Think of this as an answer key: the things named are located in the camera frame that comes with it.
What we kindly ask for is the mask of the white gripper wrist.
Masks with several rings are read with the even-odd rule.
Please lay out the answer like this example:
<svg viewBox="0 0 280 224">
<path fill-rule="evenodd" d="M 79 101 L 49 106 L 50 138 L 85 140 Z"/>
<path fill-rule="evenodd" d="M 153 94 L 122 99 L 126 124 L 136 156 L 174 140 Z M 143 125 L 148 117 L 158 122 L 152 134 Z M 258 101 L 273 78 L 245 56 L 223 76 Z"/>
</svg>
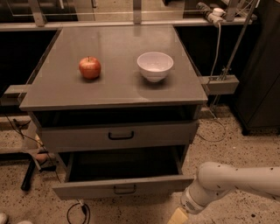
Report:
<svg viewBox="0 0 280 224">
<path fill-rule="evenodd" d="M 183 208 L 177 207 L 167 224 L 187 224 L 188 213 L 199 214 L 202 212 L 206 208 L 200 204 L 202 193 L 201 189 L 188 186 L 180 198 L 180 204 Z"/>
</svg>

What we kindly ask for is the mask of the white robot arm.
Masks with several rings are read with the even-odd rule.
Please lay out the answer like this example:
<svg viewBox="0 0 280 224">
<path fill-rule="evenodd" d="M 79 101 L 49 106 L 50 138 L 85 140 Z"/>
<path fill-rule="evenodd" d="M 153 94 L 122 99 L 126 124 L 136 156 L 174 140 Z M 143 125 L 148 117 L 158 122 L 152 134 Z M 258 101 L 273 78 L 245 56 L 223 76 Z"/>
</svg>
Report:
<svg viewBox="0 0 280 224">
<path fill-rule="evenodd" d="M 199 214 L 210 203 L 239 190 L 280 200 L 280 167 L 237 168 L 228 164 L 205 162 L 192 183 L 182 192 L 180 205 L 167 224 L 187 224 L 188 214 Z"/>
</svg>

